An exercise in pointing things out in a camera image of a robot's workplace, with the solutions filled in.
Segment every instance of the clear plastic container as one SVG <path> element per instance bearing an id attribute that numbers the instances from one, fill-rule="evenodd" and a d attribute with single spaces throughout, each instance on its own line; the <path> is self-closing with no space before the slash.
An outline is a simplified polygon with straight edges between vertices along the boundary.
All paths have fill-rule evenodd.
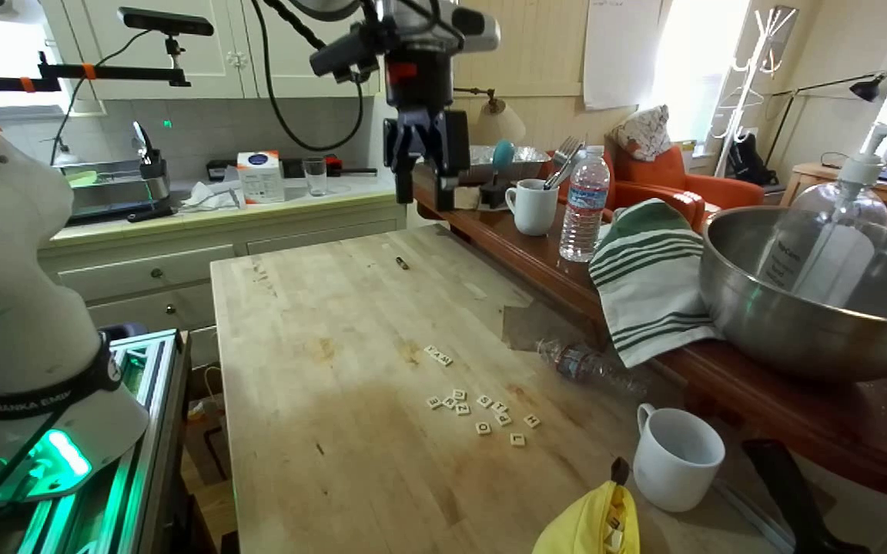
<path id="1" fill-rule="evenodd" d="M 610 194 L 610 169 L 601 146 L 584 146 L 574 165 L 567 213 L 560 226 L 560 259 L 590 262 L 601 213 Z"/>
<path id="2" fill-rule="evenodd" d="M 590 380 L 593 374 L 608 371 L 601 354 L 587 345 L 563 345 L 548 338 L 535 342 L 535 354 L 568 380 Z"/>
<path id="3" fill-rule="evenodd" d="M 881 246 L 887 237 L 887 206 L 869 183 L 857 181 L 814 183 L 792 206 L 817 213 L 821 224 L 857 226 L 875 246 Z"/>

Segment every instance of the plastic bottle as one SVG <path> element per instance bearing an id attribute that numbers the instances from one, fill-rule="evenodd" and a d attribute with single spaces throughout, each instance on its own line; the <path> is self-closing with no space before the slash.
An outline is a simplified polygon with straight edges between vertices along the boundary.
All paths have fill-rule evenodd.
<path id="1" fill-rule="evenodd" d="M 560 226 L 560 259 L 590 262 L 601 213 L 608 206 L 610 169 L 601 146 L 579 151 Z"/>
<path id="2" fill-rule="evenodd" d="M 807 186 L 792 206 L 814 213 L 817 229 L 805 235 L 799 267 L 792 269 L 792 293 L 807 300 L 847 303 L 887 240 L 887 206 L 871 189 L 881 172 L 879 145 L 887 124 L 879 124 L 865 151 L 853 155 L 838 181 Z"/>
<path id="3" fill-rule="evenodd" d="M 568 380 L 590 380 L 593 374 L 608 371 L 601 354 L 587 345 L 563 345 L 548 338 L 535 342 L 535 354 Z"/>

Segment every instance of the white mug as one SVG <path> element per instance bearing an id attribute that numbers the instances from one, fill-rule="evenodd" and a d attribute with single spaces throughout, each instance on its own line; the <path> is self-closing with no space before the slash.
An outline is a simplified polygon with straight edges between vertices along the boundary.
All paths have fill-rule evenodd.
<path id="1" fill-rule="evenodd" d="M 720 435 L 687 409 L 636 402 L 633 486 L 663 512 L 697 506 L 725 460 Z"/>
<path id="2" fill-rule="evenodd" d="M 514 186 L 506 186 L 506 206 L 514 216 L 520 235 L 540 237 L 556 218 L 556 186 L 546 179 L 520 179 Z"/>

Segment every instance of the drawer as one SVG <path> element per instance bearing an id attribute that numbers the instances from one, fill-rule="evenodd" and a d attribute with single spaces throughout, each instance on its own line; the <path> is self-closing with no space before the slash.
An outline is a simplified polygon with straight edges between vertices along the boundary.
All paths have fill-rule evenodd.
<path id="1" fill-rule="evenodd" d="M 196 329 L 213 325 L 213 293 L 206 283 L 178 285 L 118 300 L 88 303 L 97 329 L 137 323 L 143 329 Z"/>
<path id="2" fill-rule="evenodd" d="M 96 303 L 208 279 L 208 262 L 230 254 L 234 243 L 218 243 L 204 250 L 121 259 L 107 265 L 64 267 L 55 275 L 55 279 L 76 290 L 83 300 Z"/>
<path id="3" fill-rule="evenodd" d="M 349 237 L 363 237 L 363 235 L 396 229 L 396 226 L 400 226 L 396 216 L 360 218 L 349 224 L 320 220 L 320 224 L 302 224 L 285 235 L 246 237 L 246 253 L 256 254 L 256 253 L 292 250 L 292 246 L 308 246 L 308 243 L 331 243 L 331 240 L 349 240 Z"/>

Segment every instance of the striped dish towel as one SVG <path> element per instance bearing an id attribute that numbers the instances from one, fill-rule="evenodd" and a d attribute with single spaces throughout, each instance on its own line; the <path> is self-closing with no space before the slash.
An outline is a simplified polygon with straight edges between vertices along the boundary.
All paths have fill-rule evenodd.
<path id="1" fill-rule="evenodd" d="M 629 368 L 689 342 L 716 338 L 697 293 L 700 253 L 700 235 L 663 201 L 629 206 L 596 237 L 587 269 Z"/>

